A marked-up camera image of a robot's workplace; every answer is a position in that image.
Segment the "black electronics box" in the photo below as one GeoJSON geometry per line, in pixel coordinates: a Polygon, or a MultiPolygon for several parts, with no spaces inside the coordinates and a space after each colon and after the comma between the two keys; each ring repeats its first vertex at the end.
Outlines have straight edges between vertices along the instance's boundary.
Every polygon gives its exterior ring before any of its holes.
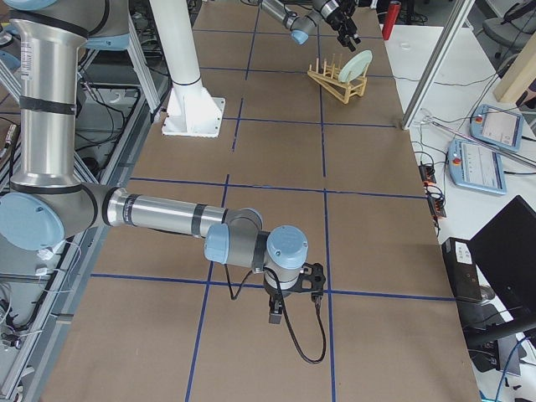
{"type": "Polygon", "coordinates": [[[490,286],[480,284],[467,240],[450,237],[441,249],[451,291],[457,301],[485,304],[496,296],[490,286]]]}

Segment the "black power strip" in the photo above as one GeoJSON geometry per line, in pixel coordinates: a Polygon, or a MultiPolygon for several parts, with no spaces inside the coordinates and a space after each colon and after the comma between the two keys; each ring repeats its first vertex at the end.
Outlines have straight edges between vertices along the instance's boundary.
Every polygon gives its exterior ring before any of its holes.
{"type": "Polygon", "coordinates": [[[430,213],[435,220],[446,217],[446,197],[436,183],[435,168],[431,163],[420,163],[420,177],[423,182],[425,196],[429,205],[430,213]]]}

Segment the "aluminium side frame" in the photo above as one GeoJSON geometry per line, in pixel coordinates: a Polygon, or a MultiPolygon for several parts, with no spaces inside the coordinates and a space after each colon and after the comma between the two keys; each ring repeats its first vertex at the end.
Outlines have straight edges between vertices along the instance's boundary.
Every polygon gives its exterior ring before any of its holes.
{"type": "Polygon", "coordinates": [[[105,223],[113,188],[81,182],[74,168],[78,52],[106,20],[13,11],[21,37],[21,167],[1,198],[1,235],[20,249],[41,250],[105,223]]]}

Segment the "red metal bottle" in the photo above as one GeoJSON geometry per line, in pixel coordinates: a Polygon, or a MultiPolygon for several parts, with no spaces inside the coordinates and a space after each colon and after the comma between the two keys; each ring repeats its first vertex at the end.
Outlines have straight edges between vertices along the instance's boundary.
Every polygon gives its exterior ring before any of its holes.
{"type": "Polygon", "coordinates": [[[385,41],[390,39],[394,25],[399,16],[401,1],[390,1],[382,27],[382,36],[385,41]]]}

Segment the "blue teach pendant far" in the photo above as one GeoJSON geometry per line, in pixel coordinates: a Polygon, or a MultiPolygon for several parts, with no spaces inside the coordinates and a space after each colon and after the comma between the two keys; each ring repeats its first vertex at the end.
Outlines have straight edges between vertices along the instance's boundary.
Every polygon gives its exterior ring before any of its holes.
{"type": "Polygon", "coordinates": [[[523,135],[523,117],[512,111],[482,104],[470,119],[470,131],[476,139],[518,152],[523,135]]]}

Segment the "grey aluminium frame post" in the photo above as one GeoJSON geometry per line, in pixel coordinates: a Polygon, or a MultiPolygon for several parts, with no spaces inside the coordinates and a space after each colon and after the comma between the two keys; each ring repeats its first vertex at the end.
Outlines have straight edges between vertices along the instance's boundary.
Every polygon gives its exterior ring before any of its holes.
{"type": "Polygon", "coordinates": [[[457,0],[432,51],[420,81],[400,122],[400,128],[408,130],[420,110],[439,69],[447,56],[458,31],[464,24],[475,0],[457,0]]]}

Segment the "blue teach pendant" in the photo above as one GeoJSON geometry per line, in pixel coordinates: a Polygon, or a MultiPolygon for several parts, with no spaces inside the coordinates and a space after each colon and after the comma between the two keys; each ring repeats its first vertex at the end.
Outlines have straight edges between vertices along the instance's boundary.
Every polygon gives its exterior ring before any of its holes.
{"type": "Polygon", "coordinates": [[[470,119],[470,131],[476,139],[518,152],[523,135],[523,117],[512,111],[482,104],[470,119]]]}
{"type": "Polygon", "coordinates": [[[455,139],[450,143],[448,169],[457,186],[497,195],[507,193],[500,156],[473,142],[455,139]]]}

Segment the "wooden plate rack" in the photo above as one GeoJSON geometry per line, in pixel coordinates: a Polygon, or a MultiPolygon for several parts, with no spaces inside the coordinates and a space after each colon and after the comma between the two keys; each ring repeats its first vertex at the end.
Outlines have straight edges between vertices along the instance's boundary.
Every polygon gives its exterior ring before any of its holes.
{"type": "Polygon", "coordinates": [[[341,62],[342,59],[339,59],[336,63],[335,57],[332,57],[331,63],[328,63],[327,59],[324,59],[323,64],[320,64],[319,59],[316,59],[315,65],[309,65],[307,75],[328,93],[346,105],[352,97],[363,96],[368,83],[367,72],[369,66],[357,79],[349,83],[342,83],[338,81],[338,73],[344,66],[341,65],[341,62]]]}

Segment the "light green round plate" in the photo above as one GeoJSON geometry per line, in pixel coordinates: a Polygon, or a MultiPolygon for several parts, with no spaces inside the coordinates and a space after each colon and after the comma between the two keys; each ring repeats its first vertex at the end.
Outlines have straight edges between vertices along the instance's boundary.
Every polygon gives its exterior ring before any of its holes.
{"type": "Polygon", "coordinates": [[[366,49],[353,56],[338,73],[338,81],[349,83],[362,75],[373,59],[372,51],[366,49]]]}

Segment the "blue teach pendant near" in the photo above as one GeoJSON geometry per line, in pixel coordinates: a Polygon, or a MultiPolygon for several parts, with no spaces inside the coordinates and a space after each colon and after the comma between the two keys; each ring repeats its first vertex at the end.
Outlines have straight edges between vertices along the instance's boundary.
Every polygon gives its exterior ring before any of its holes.
{"type": "Polygon", "coordinates": [[[455,139],[450,143],[448,169],[457,186],[497,195],[507,193],[500,156],[473,142],[455,139]]]}

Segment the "black monitor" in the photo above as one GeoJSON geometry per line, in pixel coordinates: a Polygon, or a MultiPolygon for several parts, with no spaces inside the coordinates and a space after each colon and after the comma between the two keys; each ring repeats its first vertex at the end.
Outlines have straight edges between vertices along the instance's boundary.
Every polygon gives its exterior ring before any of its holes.
{"type": "Polygon", "coordinates": [[[469,241],[482,274],[514,314],[535,311],[535,210],[515,196],[469,241]]]}

